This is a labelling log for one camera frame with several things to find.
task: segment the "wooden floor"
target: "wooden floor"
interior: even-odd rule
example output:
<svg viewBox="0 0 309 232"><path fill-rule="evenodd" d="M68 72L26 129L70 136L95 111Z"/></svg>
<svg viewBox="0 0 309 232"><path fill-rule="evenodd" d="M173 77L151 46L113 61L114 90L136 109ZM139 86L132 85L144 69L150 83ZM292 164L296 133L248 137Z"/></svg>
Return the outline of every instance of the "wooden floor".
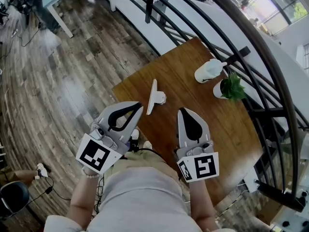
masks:
<svg viewBox="0 0 309 232"><path fill-rule="evenodd" d="M34 169L37 163L45 163L52 170L55 190L64 198L71 197L81 176L75 155L83 133L107 105L116 102L112 88L157 57L121 14L111 13L106 0L96 1L95 5L86 0L61 1L59 9L74 34L71 39L62 30L57 35L44 30L22 47L19 38L11 39L16 27L18 35L22 32L20 15L12 8L10 20L0 29L0 56L7 55L12 46L8 57L0 59L0 141L6 160L14 170ZM23 32L23 44L36 32L37 24L33 17ZM45 180L35 181L30 187L31 197L38 197L47 188ZM242 191L242 187L236 188L220 202L217 214ZM253 227L248 214L264 201L260 194L245 193L219 223L248 231ZM51 214L64 215L68 205L51 192L29 206L45 221ZM10 231L40 228L25 209L5 224ZM256 227L266 231L263 226Z"/></svg>

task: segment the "white sneaker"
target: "white sneaker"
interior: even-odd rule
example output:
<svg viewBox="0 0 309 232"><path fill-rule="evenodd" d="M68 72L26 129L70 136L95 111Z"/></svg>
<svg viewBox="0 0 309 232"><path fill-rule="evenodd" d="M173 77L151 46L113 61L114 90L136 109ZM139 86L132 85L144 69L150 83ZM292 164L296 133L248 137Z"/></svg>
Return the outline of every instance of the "white sneaker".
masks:
<svg viewBox="0 0 309 232"><path fill-rule="evenodd" d="M39 172L39 177L48 177L48 173L46 168L44 168L44 165L42 163L39 163L37 165L37 170Z"/></svg>
<svg viewBox="0 0 309 232"><path fill-rule="evenodd" d="M138 129L134 129L132 134L131 134L132 139L133 140L138 140L139 136L140 136L139 130Z"/></svg>
<svg viewBox="0 0 309 232"><path fill-rule="evenodd" d="M153 149L153 145L149 141L146 141L143 144L143 149Z"/></svg>

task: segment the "wrist strap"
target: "wrist strap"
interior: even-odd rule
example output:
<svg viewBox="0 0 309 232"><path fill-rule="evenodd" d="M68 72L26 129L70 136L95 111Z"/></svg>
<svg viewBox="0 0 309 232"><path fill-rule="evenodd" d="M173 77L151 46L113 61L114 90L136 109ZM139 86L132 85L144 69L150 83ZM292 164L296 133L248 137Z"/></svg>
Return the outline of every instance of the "wrist strap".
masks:
<svg viewBox="0 0 309 232"><path fill-rule="evenodd" d="M96 175L88 175L88 174L86 174L85 173L85 170L84 170L84 167L82 167L82 174L84 175L84 176L86 176L86 178L89 178L89 179L95 179L95 178L99 178L99 174L96 174Z"/></svg>

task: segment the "curved staircase railing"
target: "curved staircase railing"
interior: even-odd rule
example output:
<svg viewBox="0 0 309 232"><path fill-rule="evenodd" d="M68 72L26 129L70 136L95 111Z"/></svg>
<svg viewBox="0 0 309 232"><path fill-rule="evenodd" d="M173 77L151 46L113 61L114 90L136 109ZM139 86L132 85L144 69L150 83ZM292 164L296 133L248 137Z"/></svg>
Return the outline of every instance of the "curved staircase railing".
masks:
<svg viewBox="0 0 309 232"><path fill-rule="evenodd" d="M141 11L145 13L146 23L150 23L151 20L155 22L156 25L172 40L172 42L176 46L184 43L193 36L197 36L217 59L225 61L226 56L231 55L224 49L213 45L190 20L188 20L177 8L175 8L167 0L159 1L161 1L180 19L182 19L182 21L194 32L195 35L182 31L171 20L171 18L169 18L163 11L156 7L156 5L154 4L154 0L142 0L143 2L145 2L146 7L140 5L135 0L129 1L135 4ZM258 33L258 31L254 28L254 26L242 14L239 8L237 8L230 0L213 0L236 23L236 25L240 28L240 30L244 33L244 35L253 45L260 59L266 66L272 82L265 78L260 72L258 72L244 60L242 53L234 46L234 44L226 36L226 34L206 13L204 13L191 0L183 1L186 2L191 8L193 8L205 20L205 22L208 23L217 32L217 34L231 49L235 61L226 68L227 73L236 72L238 76L240 76L246 83L248 83L256 90L259 98L261 99L262 106L259 107L257 107L255 102L250 99L250 97L247 97L246 100L243 101L259 135L264 150L264 154L262 157L267 158L271 169L272 179L270 181L267 175L267 168L264 164L263 159L261 158L258 161L259 165L262 167L263 175L265 177L265 181L263 181L261 176L258 174L258 190L262 194L291 209L294 209L296 211L302 211L304 206L299 202L296 197L300 151L300 144L297 135L298 129L309 128L309 123L306 121L305 117L300 113L300 111L294 106L291 94L283 77L283 74L269 47L267 46L261 35ZM154 18L152 16L153 10L156 11L168 24L162 23L161 21L158 21L156 18ZM281 148L282 135L280 135L278 132L278 129L280 127L275 120L275 118L277 117L286 118L289 136L291 139L293 164L293 181L291 193L284 192L286 189L285 174L287 170L285 169L283 152ZM277 148L276 150L280 158L280 169L282 176L282 181L280 182L280 184L278 184L277 182L276 171L272 161L273 154L272 150L268 146L267 135L261 124L261 118L263 118L263 120L267 120L268 125L270 126L268 130L272 130L274 135L274 141Z"/></svg>

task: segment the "person's arm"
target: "person's arm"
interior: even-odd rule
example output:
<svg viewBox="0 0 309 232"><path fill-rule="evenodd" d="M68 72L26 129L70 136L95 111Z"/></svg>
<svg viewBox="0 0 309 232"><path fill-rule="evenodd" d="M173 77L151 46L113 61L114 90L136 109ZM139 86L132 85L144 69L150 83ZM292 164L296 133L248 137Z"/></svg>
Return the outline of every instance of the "person's arm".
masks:
<svg viewBox="0 0 309 232"><path fill-rule="evenodd" d="M203 232L206 232L207 229L210 231L217 230L218 226L215 223L215 210L208 194L205 181L191 182L189 187L191 217Z"/></svg>
<svg viewBox="0 0 309 232"><path fill-rule="evenodd" d="M96 175L97 173L89 168L84 168L87 175ZM77 222L83 229L86 229L90 223L93 207L96 199L96 189L98 178L87 178L82 176L74 189L67 218Z"/></svg>

